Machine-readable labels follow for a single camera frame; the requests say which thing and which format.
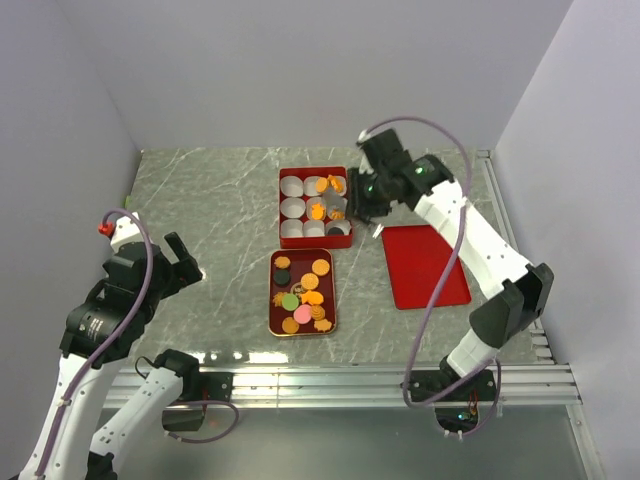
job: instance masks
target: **gray floor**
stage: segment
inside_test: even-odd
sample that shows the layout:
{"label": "gray floor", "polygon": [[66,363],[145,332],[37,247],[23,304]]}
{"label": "gray floor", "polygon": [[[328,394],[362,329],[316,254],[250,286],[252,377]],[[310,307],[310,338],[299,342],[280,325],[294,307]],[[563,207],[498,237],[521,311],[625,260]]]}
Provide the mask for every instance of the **gray floor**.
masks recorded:
{"label": "gray floor", "polygon": [[[216,410],[200,432],[227,425]],[[210,425],[220,425],[214,430]],[[505,408],[463,443],[443,438],[433,411],[251,410],[230,436],[187,445],[159,422],[130,452],[122,480],[585,480],[564,407]]]}
{"label": "gray floor", "polygon": [[[461,156],[440,155],[454,174]],[[421,310],[395,308],[381,240],[357,226],[353,247],[334,250],[338,328],[323,337],[277,338],[267,328],[268,261],[278,242],[278,169],[308,165],[358,165],[350,148],[215,148],[144,153],[129,207],[143,215],[158,242],[177,231],[206,279],[164,301],[133,355],[166,348],[203,363],[398,363],[407,359]],[[490,192],[474,167],[471,200],[498,227]],[[400,207],[385,225],[420,220]],[[418,360],[438,362],[468,329],[469,313],[483,302],[467,272],[472,303],[436,309]],[[506,363],[536,360],[527,332],[501,353]]]}

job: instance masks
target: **brown tray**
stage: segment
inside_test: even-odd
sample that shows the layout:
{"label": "brown tray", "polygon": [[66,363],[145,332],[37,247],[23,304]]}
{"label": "brown tray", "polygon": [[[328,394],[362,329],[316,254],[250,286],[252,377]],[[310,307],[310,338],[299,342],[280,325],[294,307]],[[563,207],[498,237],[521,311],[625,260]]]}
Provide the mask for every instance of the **brown tray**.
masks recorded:
{"label": "brown tray", "polygon": [[[291,274],[291,282],[286,287],[279,287],[273,282],[273,274],[277,270],[273,262],[277,257],[288,257],[291,260],[291,266],[288,268]],[[292,289],[296,284],[300,283],[302,275],[311,272],[311,265],[314,261],[323,259],[329,262],[329,273],[323,277],[318,277],[320,284],[316,291],[320,292],[324,297],[324,303],[321,305],[325,310],[325,318],[332,324],[331,330],[328,332],[319,332],[313,326],[314,320],[309,323],[300,325],[296,333],[285,333],[282,330],[282,322],[287,317],[292,317],[293,312],[289,312],[282,307],[275,307],[271,301],[278,292],[292,293]],[[271,268],[269,269],[269,330],[278,337],[295,337],[299,335],[327,335],[336,329],[336,302],[333,279],[333,258],[328,250],[323,248],[304,249],[304,250],[278,250],[271,255]]]}

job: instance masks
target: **red tray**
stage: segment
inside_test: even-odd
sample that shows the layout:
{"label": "red tray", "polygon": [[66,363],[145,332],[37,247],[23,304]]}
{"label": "red tray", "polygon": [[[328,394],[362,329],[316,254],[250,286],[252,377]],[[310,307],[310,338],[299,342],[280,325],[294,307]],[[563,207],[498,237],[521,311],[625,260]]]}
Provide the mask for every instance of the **red tray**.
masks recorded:
{"label": "red tray", "polygon": [[[288,268],[291,274],[291,283],[286,287],[279,287],[273,282],[273,274],[277,270],[274,261],[276,257],[288,257],[291,260],[291,266]],[[300,329],[296,333],[285,333],[282,330],[282,321],[287,317],[292,317],[293,312],[289,312],[282,307],[275,307],[271,301],[278,292],[291,293],[293,286],[300,282],[300,278],[305,273],[311,273],[311,265],[315,260],[324,259],[329,262],[331,268],[329,273],[320,279],[320,284],[316,291],[322,293],[324,303],[321,305],[325,310],[325,318],[329,320],[333,326],[328,332],[317,331],[311,320],[309,323],[300,325]],[[306,249],[306,250],[278,250],[271,255],[271,268],[269,269],[269,330],[278,337],[296,337],[299,335],[327,335],[336,329],[336,302],[333,280],[333,258],[331,253],[324,249]]]}
{"label": "red tray", "polygon": [[[347,169],[344,167],[295,167],[295,168],[282,168],[278,176],[278,212],[280,212],[280,204],[287,198],[280,190],[280,180],[283,177],[294,176],[300,178],[303,182],[306,178],[312,176],[326,177],[328,175],[339,175],[343,178],[347,178]],[[301,197],[305,203],[309,198],[307,195]],[[326,237],[307,237],[307,238],[282,238],[280,235],[282,222],[285,221],[285,217],[280,212],[280,221],[278,222],[278,236],[280,237],[280,248],[349,248],[353,243],[353,225],[348,235],[336,235]],[[300,218],[302,222],[308,220],[306,213]],[[330,218],[325,218],[325,225],[331,221]]]}
{"label": "red tray", "polygon": [[[438,283],[451,247],[429,225],[387,227],[382,231],[396,308],[424,308]],[[436,307],[465,305],[471,293],[460,259],[451,271]]]}

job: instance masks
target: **table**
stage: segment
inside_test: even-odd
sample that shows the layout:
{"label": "table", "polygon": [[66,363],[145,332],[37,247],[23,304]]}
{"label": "table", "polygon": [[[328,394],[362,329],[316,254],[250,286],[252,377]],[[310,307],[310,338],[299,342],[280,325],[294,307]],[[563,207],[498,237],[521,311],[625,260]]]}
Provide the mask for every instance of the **table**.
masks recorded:
{"label": "table", "polygon": [[[464,165],[457,151],[430,153],[462,178]],[[420,152],[412,154],[417,158]],[[132,357],[154,357],[175,348],[209,365],[406,361],[423,312],[395,308],[382,241],[360,225],[350,249],[332,251],[338,306],[335,332],[278,338],[267,328],[269,257],[279,249],[278,169],[359,163],[358,150],[338,147],[143,152],[128,206],[140,212],[163,251],[168,248],[162,236],[178,232],[205,279],[161,303]],[[498,213],[477,159],[470,198],[497,229]],[[385,225],[421,222],[404,206],[383,221]],[[437,363],[447,355],[468,330],[469,313],[484,301],[469,271],[465,273],[472,302],[434,311],[418,361]],[[535,362],[530,334],[511,339],[500,358],[505,363]]]}

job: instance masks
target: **cable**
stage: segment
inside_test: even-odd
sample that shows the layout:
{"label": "cable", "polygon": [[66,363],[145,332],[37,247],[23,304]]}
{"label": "cable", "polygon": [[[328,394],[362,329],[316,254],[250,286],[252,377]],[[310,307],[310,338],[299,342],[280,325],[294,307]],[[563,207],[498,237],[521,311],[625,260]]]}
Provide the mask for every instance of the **cable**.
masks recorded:
{"label": "cable", "polygon": [[178,440],[179,442],[183,442],[183,443],[191,443],[191,444],[203,444],[203,443],[211,443],[211,442],[215,442],[216,440],[220,440],[223,437],[226,437],[227,435],[229,435],[234,428],[236,428],[236,425],[238,425],[238,422],[240,421],[240,410],[238,410],[238,407],[236,407],[233,403],[229,403],[229,402],[222,402],[219,400],[196,400],[194,402],[181,402],[181,403],[174,403],[173,405],[184,405],[184,406],[198,406],[198,405],[202,405],[202,406],[206,406],[206,405],[222,405],[225,407],[229,407],[231,410],[233,410],[233,414],[234,414],[234,418],[233,418],[233,422],[231,423],[231,425],[229,427],[227,427],[227,429],[222,432],[219,433],[218,435],[215,435],[213,437],[210,438],[203,438],[203,439],[195,439],[195,438],[184,438],[181,437],[180,435],[177,435],[173,432],[166,432],[166,434],[175,439]]}
{"label": "cable", "polygon": [[[458,150],[460,150],[460,154],[464,159],[465,174],[466,174],[466,178],[464,180],[464,183],[462,184],[462,197],[466,200],[467,196],[469,195],[469,191],[471,190],[471,179],[472,179],[472,173],[473,173],[471,170],[471,160],[469,160],[469,156],[467,155],[466,150],[462,146],[462,143],[460,143],[460,141],[443,126],[431,120],[427,120],[425,118],[410,116],[410,115],[403,115],[398,117],[392,117],[387,120],[383,120],[382,122],[376,123],[375,125],[365,130],[363,133],[371,134],[373,130],[376,130],[384,125],[388,125],[389,123],[395,123],[395,122],[403,122],[403,121],[421,123],[423,125],[427,125],[428,127],[431,127],[437,130],[438,132],[443,134],[445,137],[447,137],[449,140],[451,140],[453,144],[458,148]],[[455,389],[457,389],[459,386],[461,386],[462,384],[466,383],[471,378],[476,376],[478,373],[484,370],[491,363],[491,362],[487,362],[486,364],[476,367],[471,373],[460,378],[459,380],[457,380],[456,382],[454,382],[453,384],[451,384],[441,392],[433,395],[432,397],[428,398],[423,402],[414,403],[411,401],[411,397],[409,395],[409,382],[411,380],[411,370],[415,366],[416,356],[418,355],[418,350],[420,349],[420,342],[422,341],[424,332],[427,329],[429,318],[431,317],[431,313],[433,312],[435,303],[438,300],[438,297],[440,297],[440,293],[442,293],[444,285],[447,279],[449,278],[449,275],[451,274],[451,270],[453,270],[453,267],[455,266],[456,260],[458,258],[458,254],[460,253],[460,248],[462,247],[462,241],[464,240],[465,228],[467,226],[466,214],[467,214],[467,202],[465,201],[462,204],[462,207],[460,207],[460,223],[458,225],[458,238],[456,239],[456,243],[453,247],[453,251],[451,252],[451,256],[449,257],[449,260],[447,261],[447,264],[444,270],[442,271],[442,274],[440,275],[440,279],[438,280],[438,283],[436,284],[436,287],[434,288],[433,293],[429,298],[429,302],[427,303],[427,308],[425,309],[424,318],[422,320],[422,323],[418,327],[418,333],[416,334],[416,338],[413,341],[413,345],[411,347],[411,353],[409,354],[409,360],[407,361],[407,366],[404,371],[404,380],[402,382],[402,398],[404,400],[404,403],[410,408],[426,407],[431,405],[434,402],[437,402],[438,400],[441,400],[442,398],[446,397],[451,392],[453,392]],[[496,388],[497,395],[493,402],[493,405],[491,406],[490,415],[487,415],[487,417],[482,422],[480,422],[473,430],[467,432],[467,435],[478,431],[482,426],[484,426],[486,424],[486,421],[492,415],[492,412],[494,412],[495,409],[497,408],[498,400],[500,398],[499,394],[500,394],[500,382],[502,381],[502,367],[497,358],[495,359],[495,362],[498,367],[498,382],[497,382],[498,386]]]}
{"label": "cable", "polygon": [[58,432],[60,431],[60,426],[62,424],[62,419],[64,417],[65,409],[71,400],[78,384],[85,376],[85,374],[91,368],[93,362],[95,362],[100,355],[102,355],[107,348],[111,346],[113,342],[124,332],[124,330],[129,326],[133,318],[138,313],[142,302],[144,301],[145,296],[147,295],[147,291],[149,290],[149,284],[151,283],[151,275],[153,273],[153,252],[151,250],[151,240],[149,239],[149,234],[147,233],[146,228],[142,225],[142,222],[138,220],[131,212],[125,210],[124,208],[114,208],[105,213],[104,217],[102,217],[101,225],[105,225],[109,217],[113,214],[119,214],[121,216],[128,217],[136,227],[140,230],[140,234],[142,235],[142,240],[144,242],[145,253],[147,256],[147,264],[144,272],[144,280],[142,281],[142,287],[140,288],[140,292],[138,296],[131,306],[131,310],[124,317],[124,320],[118,325],[118,327],[107,337],[107,339],[100,345],[95,352],[93,352],[89,358],[84,362],[82,367],[78,370],[78,372],[74,375],[69,382],[69,386],[65,390],[62,395],[60,406],[56,410],[55,416],[53,417],[53,422],[51,423],[51,429],[49,430],[49,435],[47,437],[47,442],[45,443],[44,449],[42,450],[42,456],[40,458],[40,463],[38,464],[38,468],[35,471],[36,478],[42,477],[44,475],[44,471],[47,468],[47,464],[49,463],[49,459],[51,458],[51,453],[53,452],[53,447],[56,442],[56,438],[58,436]]}
{"label": "cable", "polygon": [[139,369],[138,369],[138,362],[140,360],[144,360],[145,362],[147,362],[150,366],[155,367],[155,365],[153,364],[153,362],[151,360],[149,360],[148,357],[145,356],[141,356],[136,358],[136,363],[133,364],[133,368],[135,369],[136,373],[138,375],[140,375],[142,378],[144,378],[145,380],[147,379],[147,377],[149,376],[149,374],[147,373],[146,375],[144,373],[142,373]]}

